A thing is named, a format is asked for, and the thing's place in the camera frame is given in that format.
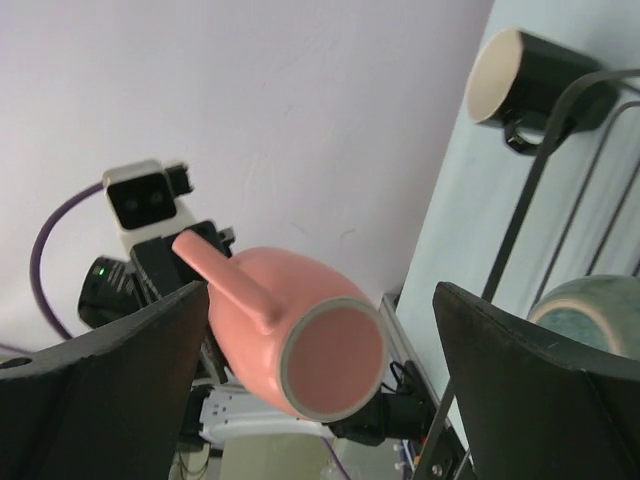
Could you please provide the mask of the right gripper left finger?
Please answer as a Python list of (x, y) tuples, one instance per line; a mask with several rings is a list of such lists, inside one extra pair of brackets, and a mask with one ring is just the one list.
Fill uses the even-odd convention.
[(207, 318), (207, 287), (192, 282), (2, 362), (2, 478), (168, 478)]

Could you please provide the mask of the black cup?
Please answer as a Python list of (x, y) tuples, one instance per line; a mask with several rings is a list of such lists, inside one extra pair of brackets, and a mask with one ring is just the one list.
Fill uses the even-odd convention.
[(504, 143), (524, 156), (540, 145), (560, 96), (576, 80), (607, 70), (590, 55), (530, 32), (508, 28), (491, 37), (479, 53), (466, 86), (469, 119), (502, 131)]

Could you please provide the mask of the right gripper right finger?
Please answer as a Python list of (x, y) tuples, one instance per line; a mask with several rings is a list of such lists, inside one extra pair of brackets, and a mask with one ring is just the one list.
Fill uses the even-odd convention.
[(437, 284), (433, 309), (480, 479), (636, 479), (639, 363)]

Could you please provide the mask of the green ceramic cup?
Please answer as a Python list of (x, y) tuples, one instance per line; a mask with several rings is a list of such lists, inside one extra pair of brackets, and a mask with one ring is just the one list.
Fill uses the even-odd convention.
[(584, 345), (639, 358), (639, 279), (593, 275), (545, 294), (528, 321)]

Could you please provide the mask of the pink mug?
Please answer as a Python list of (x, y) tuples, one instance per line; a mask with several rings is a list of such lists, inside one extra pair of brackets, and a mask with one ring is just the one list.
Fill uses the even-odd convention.
[(192, 231), (172, 249), (207, 282), (210, 329), (250, 393), (291, 416), (332, 423), (378, 392), (386, 327), (340, 272), (275, 247), (226, 257)]

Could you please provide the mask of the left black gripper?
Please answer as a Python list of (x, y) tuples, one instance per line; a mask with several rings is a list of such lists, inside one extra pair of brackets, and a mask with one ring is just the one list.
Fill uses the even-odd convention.
[[(199, 235), (227, 258), (232, 256), (231, 246), (235, 243), (232, 227), (218, 230), (210, 221), (202, 221), (185, 228)], [(189, 267), (172, 250), (172, 244), (180, 231), (152, 238), (134, 245), (130, 250), (133, 275), (141, 287), (141, 305), (145, 307), (175, 290), (202, 277)], [(229, 381), (229, 365), (221, 352), (210, 328), (207, 328), (200, 346), (196, 380), (208, 379), (213, 384)]]

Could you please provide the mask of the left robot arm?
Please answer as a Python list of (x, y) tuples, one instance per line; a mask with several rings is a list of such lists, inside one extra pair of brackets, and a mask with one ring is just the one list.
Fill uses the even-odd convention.
[[(198, 279), (170, 249), (172, 236), (135, 246), (128, 261), (98, 257), (88, 270), (78, 301), (81, 320), (96, 329), (132, 314)], [(412, 361), (389, 365), (396, 386), (382, 385), (371, 401), (350, 417), (323, 424), (292, 417), (268, 405), (233, 381), (231, 369), (212, 333), (206, 333), (180, 439), (202, 440), (215, 448), (241, 436), (305, 434), (343, 438), (368, 446), (387, 439), (419, 441), (436, 407)]]

